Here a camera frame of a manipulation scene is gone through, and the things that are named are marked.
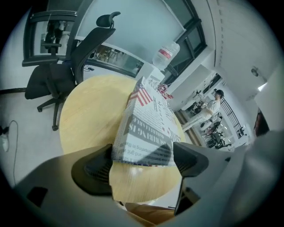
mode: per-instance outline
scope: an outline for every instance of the wall light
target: wall light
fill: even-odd
[[[261,86],[258,88],[258,90],[261,91],[261,90],[265,87],[265,85],[267,85],[267,83],[265,83],[264,85],[261,85]]]

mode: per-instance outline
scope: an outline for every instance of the chair base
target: chair base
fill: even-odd
[[[54,108],[54,113],[53,113],[53,125],[52,125],[52,130],[53,131],[57,131],[58,130],[58,125],[56,125],[58,108],[59,108],[60,103],[63,103],[64,101],[65,101],[64,98],[60,96],[59,98],[52,98],[52,99],[46,101],[45,103],[43,103],[43,104],[41,104],[41,105],[39,105],[37,107],[37,110],[39,112],[42,112],[44,107],[49,106],[49,105],[55,103],[55,108]]]

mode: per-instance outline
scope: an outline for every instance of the chair wheel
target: chair wheel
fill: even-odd
[[[57,125],[53,125],[53,126],[52,126],[52,130],[53,130],[53,131],[58,130],[58,126],[57,126]]]

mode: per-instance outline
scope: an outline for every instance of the desk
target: desk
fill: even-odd
[[[63,152],[113,144],[135,83],[134,79],[112,75],[94,76],[80,83],[65,101],[60,117]],[[185,141],[179,123],[178,129],[181,141]],[[143,167],[113,162],[110,170],[114,200],[122,202],[156,199],[180,180],[177,167]]]

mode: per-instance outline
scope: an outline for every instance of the chair backrest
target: chair backrest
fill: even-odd
[[[106,41],[114,31],[114,28],[96,27],[72,52],[71,67],[78,84],[83,81],[83,66],[87,58],[96,48]]]

